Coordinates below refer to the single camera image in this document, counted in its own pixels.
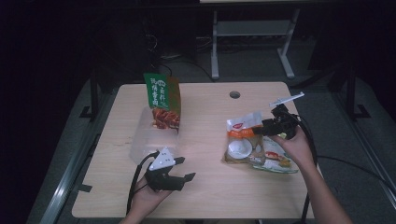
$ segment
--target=metal frame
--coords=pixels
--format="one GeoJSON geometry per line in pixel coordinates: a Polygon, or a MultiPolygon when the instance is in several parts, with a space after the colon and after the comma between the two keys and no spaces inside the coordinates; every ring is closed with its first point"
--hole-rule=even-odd
{"type": "Polygon", "coordinates": [[[300,9],[294,9],[292,19],[289,21],[218,21],[218,12],[213,13],[212,37],[212,78],[219,79],[218,36],[232,35],[284,35],[286,37],[282,48],[277,53],[288,78],[294,78],[287,52],[294,33],[300,9]]]}
{"type": "MultiPolygon", "coordinates": [[[[106,106],[110,96],[104,94],[102,97],[102,106],[106,106]]],[[[101,118],[104,115],[104,109],[98,110],[97,118],[101,118]]],[[[73,188],[75,179],[78,176],[80,167],[84,165],[85,159],[90,152],[92,143],[96,140],[96,134],[103,130],[105,124],[103,122],[89,122],[88,127],[85,131],[87,136],[82,139],[79,148],[77,148],[67,164],[64,175],[56,188],[52,199],[47,207],[44,216],[41,218],[40,224],[55,223],[64,207],[69,192],[73,188]]]]}

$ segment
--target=white table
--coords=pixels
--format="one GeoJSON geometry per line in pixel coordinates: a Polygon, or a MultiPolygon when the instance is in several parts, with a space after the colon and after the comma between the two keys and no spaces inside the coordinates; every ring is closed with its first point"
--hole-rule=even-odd
{"type": "MultiPolygon", "coordinates": [[[[226,119],[260,110],[272,118],[269,103],[290,95],[281,82],[180,84],[181,124],[177,156],[186,158],[170,175],[196,173],[182,191],[171,194],[154,218],[299,218],[306,187],[300,173],[283,175],[225,164],[226,119]],[[231,91],[241,97],[233,99],[231,91]]],[[[129,158],[135,128],[148,105],[146,85],[120,88],[92,157],[72,213],[75,217],[124,217],[136,163],[129,158]]],[[[286,103],[297,113],[293,102],[286,103]]],[[[309,208],[307,218],[313,218],[309,208]]]]}

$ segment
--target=gray floor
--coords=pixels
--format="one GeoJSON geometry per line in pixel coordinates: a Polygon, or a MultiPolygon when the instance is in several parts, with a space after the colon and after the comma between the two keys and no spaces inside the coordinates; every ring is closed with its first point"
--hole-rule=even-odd
{"type": "MultiPolygon", "coordinates": [[[[296,75],[296,78],[292,80],[286,78],[281,62],[277,58],[278,42],[267,43],[264,41],[264,44],[256,48],[239,50],[234,53],[221,53],[219,55],[220,79],[218,82],[283,81],[289,86],[297,84],[317,72],[306,69],[314,45],[315,41],[313,40],[295,40],[291,43],[288,57],[296,75]]],[[[181,83],[212,81],[207,74],[210,73],[210,53],[208,51],[198,54],[196,64],[183,58],[163,63],[172,69],[172,75],[178,77],[181,83]]],[[[161,72],[169,74],[170,71],[166,67],[161,67],[161,72]]],[[[372,170],[373,165],[361,145],[361,140],[350,127],[350,121],[339,106],[339,99],[343,99],[345,95],[342,91],[340,94],[328,92],[326,84],[329,78],[325,77],[304,90],[290,90],[291,94],[299,91],[305,93],[305,97],[295,101],[299,114],[310,125],[319,155],[343,159],[372,170]]],[[[79,117],[83,107],[90,104],[88,83],[81,90],[28,223],[40,221],[73,152],[83,145],[85,139],[93,139],[93,136],[101,132],[116,95],[117,90],[111,95],[101,95],[102,114],[94,122],[96,124],[94,129],[92,122],[79,117]]],[[[395,122],[377,102],[371,88],[359,79],[356,103],[364,105],[372,117],[359,119],[354,124],[367,136],[369,145],[374,148],[375,154],[382,161],[389,176],[393,181],[396,181],[396,164],[393,162],[393,158],[396,157],[396,138],[391,134],[396,133],[395,122]]],[[[57,223],[118,223],[120,221],[119,218],[79,219],[72,217],[71,209],[77,197],[76,189],[82,182],[89,162],[90,158],[81,169],[75,187],[70,189],[68,200],[65,202],[57,223]]],[[[355,223],[395,222],[395,207],[378,180],[339,161],[319,159],[318,163],[333,194],[355,223]]],[[[292,223],[295,220],[264,221],[264,223],[292,223]]]]}

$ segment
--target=food image on bag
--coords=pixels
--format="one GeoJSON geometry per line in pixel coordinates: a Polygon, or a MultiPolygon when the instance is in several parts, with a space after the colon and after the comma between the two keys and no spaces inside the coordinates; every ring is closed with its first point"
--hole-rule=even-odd
{"type": "Polygon", "coordinates": [[[144,75],[148,89],[148,105],[158,129],[177,129],[180,125],[180,89],[178,80],[161,74],[144,75]]]}
{"type": "Polygon", "coordinates": [[[265,148],[265,162],[262,165],[254,165],[254,168],[284,174],[298,172],[297,165],[288,157],[278,143],[274,142],[268,136],[264,136],[263,144],[265,148]]]}
{"type": "Polygon", "coordinates": [[[262,136],[254,134],[252,127],[262,126],[262,113],[256,111],[237,119],[227,120],[228,145],[223,161],[228,163],[263,164],[262,136]]]}

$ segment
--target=dark background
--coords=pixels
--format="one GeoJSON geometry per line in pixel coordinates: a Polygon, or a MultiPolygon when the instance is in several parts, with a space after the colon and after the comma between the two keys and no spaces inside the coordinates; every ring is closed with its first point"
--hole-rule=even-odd
{"type": "MultiPolygon", "coordinates": [[[[114,6],[122,1],[104,2],[114,6]]],[[[357,2],[303,10],[299,20],[308,25],[298,26],[295,38],[318,39],[312,68],[352,62],[395,119],[395,7],[391,1],[357,2]]],[[[158,60],[146,51],[148,29],[163,46],[192,58],[195,36],[211,35],[208,11],[175,12],[173,17],[157,11],[146,21],[142,11],[94,13],[79,7],[107,8],[97,1],[0,3],[2,223],[26,221],[68,114],[93,69],[104,91],[111,91],[141,82],[142,72],[158,60]]]]}

